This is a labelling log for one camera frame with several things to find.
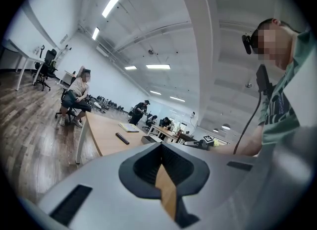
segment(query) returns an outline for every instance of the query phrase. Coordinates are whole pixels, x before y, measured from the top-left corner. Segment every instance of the black office chair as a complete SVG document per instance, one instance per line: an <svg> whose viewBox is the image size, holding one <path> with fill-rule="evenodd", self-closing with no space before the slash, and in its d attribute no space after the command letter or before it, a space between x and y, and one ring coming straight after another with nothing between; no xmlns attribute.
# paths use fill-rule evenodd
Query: black office chair
<svg viewBox="0 0 317 230"><path fill-rule="evenodd" d="M76 79L75 77L72 77L72 78L71 78L71 81L70 81L70 84L72 84L72 83L75 81L75 79ZM65 93L66 93L67 90L68 90L68 88L64 88L64 89L63 89L63 94L61 95L60 101L63 100L63 98L64 98ZM73 116L73 117L76 117L76 116L77 116L77 115L75 114L75 112L76 112L76 110L73 109L72 107L70 107L70 108L68 109L68 111L66 112L66 114L68 115L68 120L69 120L69 122L70 122L70 117L71 117L71 116ZM61 115L61 109L59 109L59 112L56 112L56 113L55 113L55 118L57 118L57 115Z"/></svg>
<svg viewBox="0 0 317 230"><path fill-rule="evenodd" d="M145 124L147 125L147 126L143 126L142 128L144 128L144 129L146 129L147 131L149 131L149 129L151 128L151 126L152 126L152 124L148 121L148 119L150 118L152 116L152 114L148 114L147 115L147 120L146 120L146 122L145 122Z"/></svg>
<svg viewBox="0 0 317 230"><path fill-rule="evenodd" d="M50 86L45 82L45 79L48 77L55 78L54 72L57 70L55 68L56 62L53 61L53 59L56 56L56 50L48 50L44 59L44 64L40 70L39 77L40 79L37 79L34 85L41 84L42 85L42 91L44 91L45 87L48 87L49 90L51 90ZM39 69L41 64L37 62L35 64L35 68Z"/></svg>

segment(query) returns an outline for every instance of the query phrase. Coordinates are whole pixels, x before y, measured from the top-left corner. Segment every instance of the fluorescent light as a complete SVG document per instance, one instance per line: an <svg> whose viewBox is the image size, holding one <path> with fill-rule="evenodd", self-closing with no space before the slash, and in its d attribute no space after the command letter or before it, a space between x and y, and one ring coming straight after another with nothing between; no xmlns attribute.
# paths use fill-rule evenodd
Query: fluorescent light
<svg viewBox="0 0 317 230"><path fill-rule="evenodd" d="M93 34L93 39L94 39L94 40L96 39L96 37L97 37L99 31L100 31L99 28L96 27L96 28L95 28L95 31L94 31L94 34Z"/></svg>
<svg viewBox="0 0 317 230"><path fill-rule="evenodd" d="M185 102L184 100L182 99L179 99L179 98L175 98L175 97L172 97L172 96L169 96L171 99L174 99L174 100L178 100L178 101L182 101L182 102Z"/></svg>
<svg viewBox="0 0 317 230"><path fill-rule="evenodd" d="M158 93L158 92L154 92L154 91L151 91L151 90L150 90L150 92L151 92L151 93L154 93L154 94L161 95L160 93Z"/></svg>
<svg viewBox="0 0 317 230"><path fill-rule="evenodd" d="M136 66L129 66L129 67L125 67L125 69L137 69Z"/></svg>
<svg viewBox="0 0 317 230"><path fill-rule="evenodd" d="M119 0L110 0L109 3L107 4L107 6L105 7L102 15L106 18L109 14L109 12L112 10L112 8L115 6L115 4L118 2Z"/></svg>
<svg viewBox="0 0 317 230"><path fill-rule="evenodd" d="M170 69L169 64L147 64L148 69Z"/></svg>
<svg viewBox="0 0 317 230"><path fill-rule="evenodd" d="M225 123L223 126L221 126L223 129L227 129L230 130L230 125L228 125L227 123Z"/></svg>

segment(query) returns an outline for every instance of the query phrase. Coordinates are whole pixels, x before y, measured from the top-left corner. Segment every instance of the vent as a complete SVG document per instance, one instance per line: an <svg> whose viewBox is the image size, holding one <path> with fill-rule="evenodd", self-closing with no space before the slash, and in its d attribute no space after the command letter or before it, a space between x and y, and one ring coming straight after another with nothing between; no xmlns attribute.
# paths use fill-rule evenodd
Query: vent
<svg viewBox="0 0 317 230"><path fill-rule="evenodd" d="M108 53L106 52L106 50L104 49L102 45L98 45L96 47L96 50L100 52L104 57L109 57Z"/></svg>
<svg viewBox="0 0 317 230"><path fill-rule="evenodd" d="M64 36L64 38L60 41L60 44L62 45L67 38L68 38L68 34Z"/></svg>

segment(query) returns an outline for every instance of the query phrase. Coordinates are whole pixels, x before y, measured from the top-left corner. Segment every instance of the cable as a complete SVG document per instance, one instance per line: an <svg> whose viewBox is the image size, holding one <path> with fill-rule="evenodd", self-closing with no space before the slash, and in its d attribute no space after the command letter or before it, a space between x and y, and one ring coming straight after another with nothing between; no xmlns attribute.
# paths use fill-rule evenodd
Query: cable
<svg viewBox="0 0 317 230"><path fill-rule="evenodd" d="M239 145L239 143L240 143L240 141L241 141L241 138L242 138L242 136L244 135L244 132L246 132L246 130L247 130L247 128L248 128L248 126L249 126L249 124L250 124L252 118L253 118L254 115L256 114L256 112L257 112L257 110L258 110L258 108L259 108L259 106L260 106L260 103L261 103L261 92L259 92L258 105L257 105L257 107L256 107L256 109L255 109L255 111L254 111L254 113L252 114L251 118L248 120L247 125L244 127L244 129L243 129L243 131L242 131L242 134L241 134L241 136L240 136L240 138L239 138L239 141L238 141L238 143L236 144L236 147L235 147L234 150L233 150L233 154L236 154L237 149L238 149L238 145Z"/></svg>

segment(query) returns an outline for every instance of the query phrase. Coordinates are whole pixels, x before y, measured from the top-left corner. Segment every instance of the black remote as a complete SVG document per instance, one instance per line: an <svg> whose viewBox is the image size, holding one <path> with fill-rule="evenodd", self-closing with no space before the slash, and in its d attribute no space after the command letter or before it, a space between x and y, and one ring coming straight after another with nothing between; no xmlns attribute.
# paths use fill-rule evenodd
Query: black remote
<svg viewBox="0 0 317 230"><path fill-rule="evenodd" d="M123 141L123 143L125 143L126 145L130 144L130 142L128 140L126 140L120 133L116 133L115 135L118 138L120 138L120 140Z"/></svg>

